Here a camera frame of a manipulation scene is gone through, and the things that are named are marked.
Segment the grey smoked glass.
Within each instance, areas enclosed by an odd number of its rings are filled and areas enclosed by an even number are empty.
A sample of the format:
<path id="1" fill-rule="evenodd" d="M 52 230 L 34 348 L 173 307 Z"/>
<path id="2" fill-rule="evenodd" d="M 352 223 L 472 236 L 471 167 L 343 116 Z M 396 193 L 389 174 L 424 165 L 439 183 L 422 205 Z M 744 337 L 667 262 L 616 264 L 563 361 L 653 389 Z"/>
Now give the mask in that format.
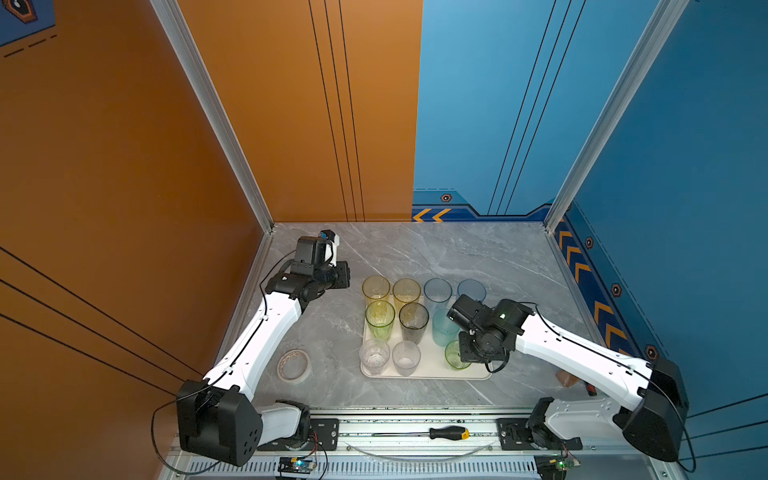
<path id="1" fill-rule="evenodd" d="M 429 323 L 429 311 L 421 303 L 410 302 L 400 309 L 399 321 L 403 340 L 419 344 Z"/>

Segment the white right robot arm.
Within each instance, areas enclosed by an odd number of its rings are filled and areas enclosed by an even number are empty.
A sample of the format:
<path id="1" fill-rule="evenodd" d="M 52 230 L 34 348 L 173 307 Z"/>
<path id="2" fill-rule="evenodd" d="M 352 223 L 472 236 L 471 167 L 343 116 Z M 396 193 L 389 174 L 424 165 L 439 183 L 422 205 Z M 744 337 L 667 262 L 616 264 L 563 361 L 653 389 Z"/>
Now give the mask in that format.
<path id="1" fill-rule="evenodd" d="M 534 302 L 502 299 L 488 307 L 460 296 L 447 313 L 460 328 L 465 363 L 506 367 L 512 353 L 544 360 L 592 385 L 604 399 L 541 398 L 525 430 L 539 449 L 565 450 L 585 438 L 624 440 L 667 463 L 679 460 L 688 439 L 689 401 L 679 367 L 612 351 L 545 319 Z"/>

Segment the yellow tall glass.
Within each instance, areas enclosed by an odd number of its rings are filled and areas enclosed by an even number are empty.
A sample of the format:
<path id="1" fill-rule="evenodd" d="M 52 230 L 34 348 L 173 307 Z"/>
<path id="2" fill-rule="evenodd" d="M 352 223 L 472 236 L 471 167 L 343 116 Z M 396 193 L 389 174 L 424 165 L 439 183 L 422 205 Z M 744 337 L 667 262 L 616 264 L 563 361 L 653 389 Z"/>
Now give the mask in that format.
<path id="1" fill-rule="evenodd" d="M 399 279 L 392 287 L 392 295 L 397 308 L 401 308 L 408 303 L 417 302 L 421 294 L 421 285 L 412 278 Z"/>

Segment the clear glass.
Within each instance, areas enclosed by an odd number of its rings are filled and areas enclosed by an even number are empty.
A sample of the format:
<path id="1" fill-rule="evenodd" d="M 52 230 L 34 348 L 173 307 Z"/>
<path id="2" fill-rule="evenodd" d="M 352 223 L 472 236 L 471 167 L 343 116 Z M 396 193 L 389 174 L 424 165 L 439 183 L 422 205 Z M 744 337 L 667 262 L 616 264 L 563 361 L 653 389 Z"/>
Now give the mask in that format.
<path id="1" fill-rule="evenodd" d="M 390 359 L 388 343 L 379 338 L 365 341 L 359 350 L 361 369 L 366 375 L 380 375 Z"/>
<path id="2" fill-rule="evenodd" d="M 412 341 L 401 341 L 392 350 L 392 361 L 400 376 L 411 376 L 420 364 L 421 350 Z"/>

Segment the light blue glass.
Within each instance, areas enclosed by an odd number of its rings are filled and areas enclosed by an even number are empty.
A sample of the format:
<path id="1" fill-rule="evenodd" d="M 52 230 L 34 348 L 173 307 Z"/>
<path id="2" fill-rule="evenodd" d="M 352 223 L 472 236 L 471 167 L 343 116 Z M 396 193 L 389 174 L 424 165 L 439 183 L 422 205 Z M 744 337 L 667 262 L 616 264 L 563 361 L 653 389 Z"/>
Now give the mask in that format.
<path id="1" fill-rule="evenodd" d="M 443 278 L 431 278 L 423 287 L 425 306 L 432 318 L 444 315 L 453 296 L 452 285 Z"/>

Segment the green short glass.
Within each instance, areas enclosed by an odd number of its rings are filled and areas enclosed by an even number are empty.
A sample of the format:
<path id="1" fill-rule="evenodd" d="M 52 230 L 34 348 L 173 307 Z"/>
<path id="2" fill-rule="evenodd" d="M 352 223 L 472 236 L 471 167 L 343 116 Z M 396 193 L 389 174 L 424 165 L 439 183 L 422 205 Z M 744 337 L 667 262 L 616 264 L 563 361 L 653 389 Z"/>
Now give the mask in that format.
<path id="1" fill-rule="evenodd" d="M 464 370 L 471 365 L 470 362 L 466 362 L 461 358 L 459 340 L 453 340 L 445 347 L 444 357 L 449 367 L 453 370 Z"/>

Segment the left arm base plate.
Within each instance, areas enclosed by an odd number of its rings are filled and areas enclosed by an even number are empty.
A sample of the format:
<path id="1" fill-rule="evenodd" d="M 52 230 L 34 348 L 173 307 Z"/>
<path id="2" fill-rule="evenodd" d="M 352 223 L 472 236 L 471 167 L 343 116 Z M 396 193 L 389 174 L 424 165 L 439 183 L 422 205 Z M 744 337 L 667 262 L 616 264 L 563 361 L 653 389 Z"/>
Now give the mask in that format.
<path id="1" fill-rule="evenodd" d="M 260 452 L 309 451 L 314 447 L 314 439 L 326 451 L 337 449 L 340 422 L 338 418 L 310 418 L 309 436 L 306 441 L 296 439 L 277 439 L 257 448 Z"/>

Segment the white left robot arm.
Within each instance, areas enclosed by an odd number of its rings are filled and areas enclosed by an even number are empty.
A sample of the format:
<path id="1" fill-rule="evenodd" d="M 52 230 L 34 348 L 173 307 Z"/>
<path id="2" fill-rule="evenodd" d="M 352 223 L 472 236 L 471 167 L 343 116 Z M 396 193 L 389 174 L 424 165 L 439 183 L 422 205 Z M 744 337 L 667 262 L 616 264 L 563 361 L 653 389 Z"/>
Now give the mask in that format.
<path id="1" fill-rule="evenodd" d="M 338 258 L 339 245 L 331 230 L 300 237 L 272 270 L 260 306 L 230 350 L 202 380 L 183 383 L 175 399 L 183 451 L 240 467 L 262 445 L 308 441 L 308 406 L 283 400 L 256 407 L 252 401 L 277 346 L 309 303 L 349 287 L 350 269 Z"/>

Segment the yellow ribbed glass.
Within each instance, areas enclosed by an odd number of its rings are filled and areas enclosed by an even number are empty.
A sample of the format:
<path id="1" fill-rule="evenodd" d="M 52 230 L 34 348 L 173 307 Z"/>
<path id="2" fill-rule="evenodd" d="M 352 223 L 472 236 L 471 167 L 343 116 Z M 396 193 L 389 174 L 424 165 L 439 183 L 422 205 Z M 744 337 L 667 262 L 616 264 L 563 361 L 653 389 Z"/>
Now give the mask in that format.
<path id="1" fill-rule="evenodd" d="M 390 296 L 391 283 L 381 275 L 372 275 L 362 283 L 362 293 L 367 305 L 379 300 L 387 301 Z"/>

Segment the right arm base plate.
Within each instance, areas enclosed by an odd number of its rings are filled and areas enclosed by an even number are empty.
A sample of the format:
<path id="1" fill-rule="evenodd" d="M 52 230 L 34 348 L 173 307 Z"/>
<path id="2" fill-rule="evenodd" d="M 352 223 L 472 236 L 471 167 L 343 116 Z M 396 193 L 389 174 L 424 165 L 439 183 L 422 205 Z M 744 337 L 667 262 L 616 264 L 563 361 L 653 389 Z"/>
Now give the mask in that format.
<path id="1" fill-rule="evenodd" d="M 501 448 L 512 450 L 582 450 L 580 437 L 564 440 L 556 436 L 545 425 L 529 428 L 522 418 L 500 418 L 496 420 Z"/>

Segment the blue tall glass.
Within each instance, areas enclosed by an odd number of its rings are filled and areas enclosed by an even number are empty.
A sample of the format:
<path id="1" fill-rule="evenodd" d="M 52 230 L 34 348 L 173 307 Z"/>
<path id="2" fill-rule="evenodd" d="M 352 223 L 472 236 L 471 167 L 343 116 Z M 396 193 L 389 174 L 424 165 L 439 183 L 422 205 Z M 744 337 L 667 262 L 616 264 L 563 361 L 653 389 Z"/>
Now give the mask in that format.
<path id="1" fill-rule="evenodd" d="M 457 295 L 466 295 L 472 300 L 483 303 L 487 297 L 485 286 L 475 279 L 464 279 L 457 287 Z"/>

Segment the teal glass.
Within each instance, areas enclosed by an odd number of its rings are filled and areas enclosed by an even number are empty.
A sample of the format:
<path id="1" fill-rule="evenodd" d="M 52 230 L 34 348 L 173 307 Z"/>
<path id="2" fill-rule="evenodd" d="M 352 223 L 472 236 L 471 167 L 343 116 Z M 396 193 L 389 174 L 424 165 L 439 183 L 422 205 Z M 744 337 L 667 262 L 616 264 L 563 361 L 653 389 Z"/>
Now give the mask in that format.
<path id="1" fill-rule="evenodd" d="M 447 316 L 447 313 L 446 308 L 439 308 L 432 320 L 432 338 L 441 347 L 454 341 L 460 331 L 460 327 Z"/>

